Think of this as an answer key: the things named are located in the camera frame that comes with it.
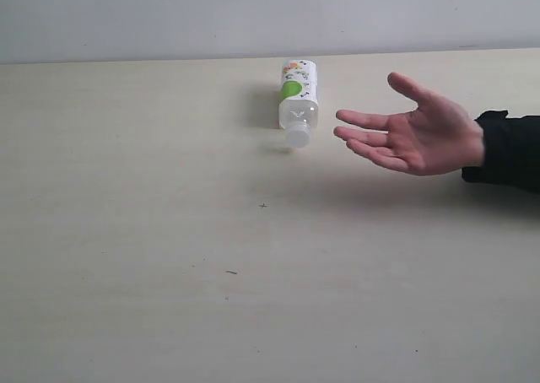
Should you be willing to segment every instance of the plastic bottle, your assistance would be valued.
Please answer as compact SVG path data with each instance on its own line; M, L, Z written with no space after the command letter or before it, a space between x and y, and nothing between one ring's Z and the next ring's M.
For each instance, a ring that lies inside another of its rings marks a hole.
M318 114L315 63L288 60L282 70L279 126L285 130L290 147L302 148L310 143Z

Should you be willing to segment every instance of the table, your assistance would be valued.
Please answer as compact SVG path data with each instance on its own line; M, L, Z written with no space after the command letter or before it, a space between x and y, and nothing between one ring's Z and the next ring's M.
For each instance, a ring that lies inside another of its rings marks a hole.
M540 112L540 50L0 67L0 381L540 381L540 200L376 168L335 110L397 70L473 116Z

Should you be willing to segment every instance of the finger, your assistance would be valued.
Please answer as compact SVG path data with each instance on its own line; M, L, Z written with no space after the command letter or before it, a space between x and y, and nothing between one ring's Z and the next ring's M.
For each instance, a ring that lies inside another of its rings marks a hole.
M428 89L420 86L411 78L407 78L400 73L391 73L388 75L388 83L396 92L419 104L427 101L430 95Z
M348 124L353 124L370 130L387 130L388 116L368 115L359 111L337 111L336 117Z
M371 147L385 147L388 144L388 134L383 132L365 132L357 128L338 126L334 129L334 134L343 141L354 138Z
M408 165L405 161L394 156L381 154L381 151L377 151L378 148L371 147L355 139L348 140L347 147L361 157L367 158L375 165L397 172L408 172Z

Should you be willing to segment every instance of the bottle label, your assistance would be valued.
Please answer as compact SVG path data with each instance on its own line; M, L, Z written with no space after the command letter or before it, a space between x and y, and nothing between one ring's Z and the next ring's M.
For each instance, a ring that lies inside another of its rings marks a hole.
M311 100L317 102L317 70L313 61L288 60L283 65L281 101Z

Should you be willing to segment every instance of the palm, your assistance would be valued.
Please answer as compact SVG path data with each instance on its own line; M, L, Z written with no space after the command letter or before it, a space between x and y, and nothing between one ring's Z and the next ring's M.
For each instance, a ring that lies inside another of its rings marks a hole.
M475 164L482 148L479 127L461 106L398 74L392 74L389 83L416 100L418 109L391 116L339 111L339 119L379 131L336 127L336 135L349 148L380 166L415 175L438 175Z

